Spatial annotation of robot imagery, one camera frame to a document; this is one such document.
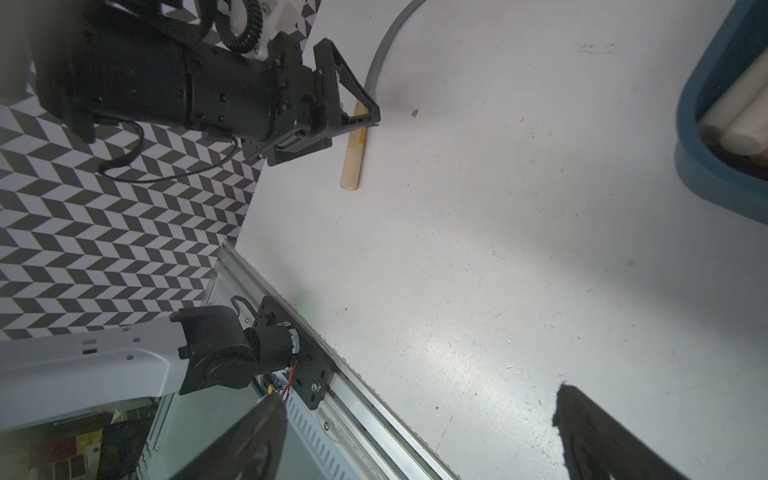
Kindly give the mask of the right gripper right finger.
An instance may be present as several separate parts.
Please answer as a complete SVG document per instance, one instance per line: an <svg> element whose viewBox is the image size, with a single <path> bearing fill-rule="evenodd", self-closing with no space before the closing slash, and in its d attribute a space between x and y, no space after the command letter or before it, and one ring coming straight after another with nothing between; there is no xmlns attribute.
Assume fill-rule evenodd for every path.
<svg viewBox="0 0 768 480"><path fill-rule="evenodd" d="M560 386L552 424L571 479L684 477L575 386Z"/></svg>

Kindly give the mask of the dark blue storage tray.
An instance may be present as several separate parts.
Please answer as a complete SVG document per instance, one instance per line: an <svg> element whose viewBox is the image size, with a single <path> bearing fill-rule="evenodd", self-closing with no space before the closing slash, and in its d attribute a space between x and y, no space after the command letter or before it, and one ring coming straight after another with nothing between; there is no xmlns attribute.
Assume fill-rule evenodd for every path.
<svg viewBox="0 0 768 480"><path fill-rule="evenodd" d="M767 3L738 1L681 94L677 173L693 193L767 222Z"/></svg>

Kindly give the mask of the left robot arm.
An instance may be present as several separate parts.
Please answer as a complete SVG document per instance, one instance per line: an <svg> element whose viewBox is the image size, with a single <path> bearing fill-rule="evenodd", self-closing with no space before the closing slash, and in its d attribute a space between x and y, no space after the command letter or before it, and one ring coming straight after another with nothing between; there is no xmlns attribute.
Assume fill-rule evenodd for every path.
<svg viewBox="0 0 768 480"><path fill-rule="evenodd" d="M336 46L315 64L299 41L269 35L258 1L200 1L198 20L164 1L5 1L1 97L33 85L40 105L92 143L100 125L198 131L278 165L371 127L380 109Z"/></svg>

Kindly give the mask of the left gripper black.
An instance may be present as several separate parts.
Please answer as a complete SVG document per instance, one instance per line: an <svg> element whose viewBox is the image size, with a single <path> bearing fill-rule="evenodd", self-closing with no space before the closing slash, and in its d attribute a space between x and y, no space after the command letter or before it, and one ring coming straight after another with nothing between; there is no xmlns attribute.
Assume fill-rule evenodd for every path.
<svg viewBox="0 0 768 480"><path fill-rule="evenodd" d="M216 46L198 45L185 53L187 118L185 127L211 137L238 138L261 153L270 166L327 149L332 140L319 117L320 99L329 135L375 126L380 107L357 80L330 39L314 47L315 73L303 65L299 42L286 33L268 42L265 62ZM366 110L347 115L340 88Z"/></svg>

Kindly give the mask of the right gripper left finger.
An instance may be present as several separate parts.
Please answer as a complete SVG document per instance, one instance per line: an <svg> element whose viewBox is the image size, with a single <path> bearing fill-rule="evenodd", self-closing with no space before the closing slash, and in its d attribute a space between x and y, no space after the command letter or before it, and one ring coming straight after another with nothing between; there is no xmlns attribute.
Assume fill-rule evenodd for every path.
<svg viewBox="0 0 768 480"><path fill-rule="evenodd" d="M284 400L269 394L172 479L274 479L287 424Z"/></svg>

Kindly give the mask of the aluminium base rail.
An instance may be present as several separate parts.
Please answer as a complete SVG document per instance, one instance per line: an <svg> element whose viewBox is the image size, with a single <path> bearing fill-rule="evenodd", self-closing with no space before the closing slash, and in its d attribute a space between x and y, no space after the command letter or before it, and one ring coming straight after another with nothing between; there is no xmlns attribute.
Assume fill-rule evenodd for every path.
<svg viewBox="0 0 768 480"><path fill-rule="evenodd" d="M265 396L287 434L274 479L449 479L450 468L234 250L221 248L202 305L164 315L182 385L159 403L139 479L172 479Z"/></svg>

